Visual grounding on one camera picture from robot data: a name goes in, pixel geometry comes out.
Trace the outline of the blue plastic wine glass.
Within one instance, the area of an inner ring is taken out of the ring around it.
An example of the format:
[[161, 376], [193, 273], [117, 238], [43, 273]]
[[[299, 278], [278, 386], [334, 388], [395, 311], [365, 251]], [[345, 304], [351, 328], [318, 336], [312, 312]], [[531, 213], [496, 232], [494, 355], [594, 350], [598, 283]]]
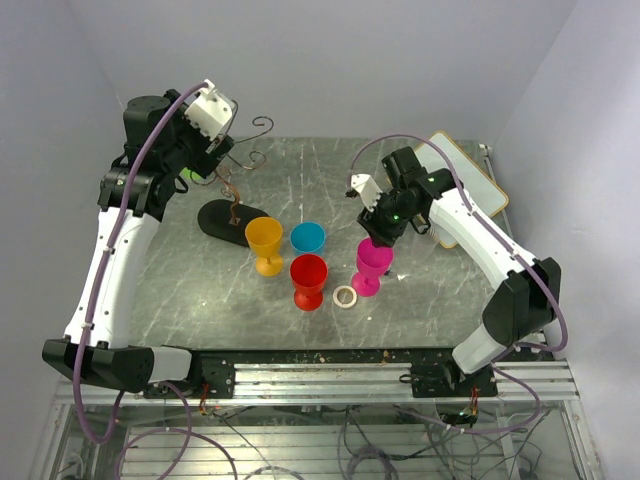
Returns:
[[326, 242], [324, 228], [316, 222], [302, 222], [290, 234], [290, 244], [296, 256], [314, 254], [322, 256]]

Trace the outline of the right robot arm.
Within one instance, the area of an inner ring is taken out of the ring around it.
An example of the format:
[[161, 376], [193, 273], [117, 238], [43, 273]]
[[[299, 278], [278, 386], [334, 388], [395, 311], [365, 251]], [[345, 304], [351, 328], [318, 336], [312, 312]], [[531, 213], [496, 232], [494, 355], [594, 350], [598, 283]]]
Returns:
[[368, 174], [348, 176], [347, 194], [362, 201], [358, 222], [372, 244], [392, 247], [422, 216], [454, 237], [494, 290], [480, 325], [453, 349], [454, 363], [440, 373], [448, 393], [463, 395], [475, 385], [476, 371], [560, 318], [560, 266], [551, 257], [538, 259], [498, 228], [466, 192], [451, 162], [428, 171], [412, 148], [403, 147], [382, 165], [388, 191]]

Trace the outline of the green plastic wine glass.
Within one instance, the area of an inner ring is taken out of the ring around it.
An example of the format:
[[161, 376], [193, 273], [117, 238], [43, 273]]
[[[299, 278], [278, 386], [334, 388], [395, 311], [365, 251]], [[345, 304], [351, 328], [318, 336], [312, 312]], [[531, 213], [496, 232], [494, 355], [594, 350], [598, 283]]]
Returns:
[[183, 169], [181, 172], [181, 175], [185, 178], [185, 179], [189, 179], [192, 183], [195, 182], [194, 177], [193, 177], [193, 172], [189, 169]]

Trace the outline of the pink plastic wine glass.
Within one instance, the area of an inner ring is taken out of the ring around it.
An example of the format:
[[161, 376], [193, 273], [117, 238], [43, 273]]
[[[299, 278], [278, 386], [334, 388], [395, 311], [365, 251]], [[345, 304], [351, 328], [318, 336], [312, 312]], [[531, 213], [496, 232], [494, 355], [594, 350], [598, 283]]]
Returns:
[[351, 286], [359, 296], [375, 296], [380, 289], [380, 278], [390, 269], [394, 251], [390, 247], [376, 247], [370, 238], [362, 240], [356, 252], [357, 272]]

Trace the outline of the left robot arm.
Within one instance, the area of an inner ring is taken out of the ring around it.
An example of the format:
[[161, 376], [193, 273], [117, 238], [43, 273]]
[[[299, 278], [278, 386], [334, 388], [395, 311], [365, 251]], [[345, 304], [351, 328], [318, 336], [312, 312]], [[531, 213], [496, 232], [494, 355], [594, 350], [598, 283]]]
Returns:
[[216, 137], [231, 118], [229, 100], [209, 80], [128, 102], [123, 152], [100, 181], [98, 234], [79, 303], [62, 337], [42, 349], [75, 385], [136, 393], [168, 381], [182, 397], [202, 389], [191, 351], [134, 346], [130, 323], [147, 249], [172, 196], [188, 190], [180, 175], [215, 170], [231, 147]]

